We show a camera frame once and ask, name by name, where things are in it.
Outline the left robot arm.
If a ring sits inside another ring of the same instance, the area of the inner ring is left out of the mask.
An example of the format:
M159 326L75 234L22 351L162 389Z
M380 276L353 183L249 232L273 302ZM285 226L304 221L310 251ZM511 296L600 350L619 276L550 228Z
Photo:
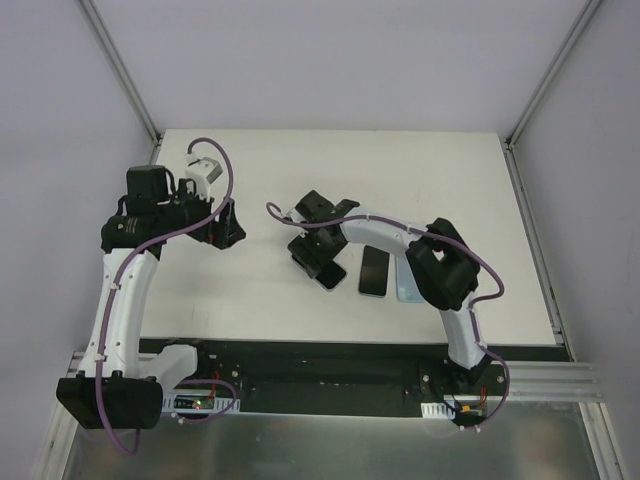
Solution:
M220 163L190 161L182 178L161 165L126 173L127 192L101 229L103 280L91 338L78 371L59 380L56 397L88 430L151 429L165 394L190 378L210 379L214 364L199 342L168 342L149 363L139 362L146 297L167 235L180 232L219 250L246 236L233 199L212 212Z

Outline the light blue phone case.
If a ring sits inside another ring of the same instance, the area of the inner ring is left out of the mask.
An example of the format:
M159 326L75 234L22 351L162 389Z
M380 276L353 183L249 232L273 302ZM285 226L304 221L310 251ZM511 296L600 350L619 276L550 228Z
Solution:
M404 256L395 257L396 296L402 303L424 303L410 265Z

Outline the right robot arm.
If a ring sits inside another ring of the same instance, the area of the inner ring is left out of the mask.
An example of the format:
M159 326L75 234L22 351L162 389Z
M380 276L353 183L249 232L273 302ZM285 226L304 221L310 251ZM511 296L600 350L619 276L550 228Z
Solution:
M333 204L315 190L287 212L284 221L299 229L287 245L293 261L327 290L346 277L335 258L350 243L405 263L424 301L440 312L452 369L470 383L479 380L491 362L469 312L479 285L480 262L471 257L450 221L438 218L418 231L354 200Z

